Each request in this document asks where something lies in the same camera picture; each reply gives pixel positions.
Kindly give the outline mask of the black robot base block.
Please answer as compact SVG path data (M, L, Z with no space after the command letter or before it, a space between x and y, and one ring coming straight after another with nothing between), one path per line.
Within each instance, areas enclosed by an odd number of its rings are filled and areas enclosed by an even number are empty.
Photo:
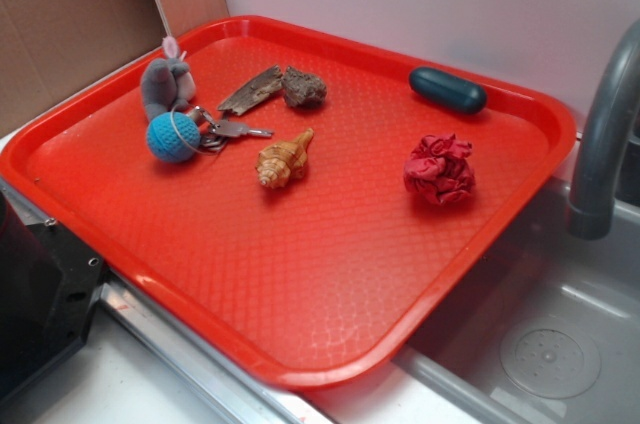
M1 198L2 404L86 344L106 271L63 224L26 224Z

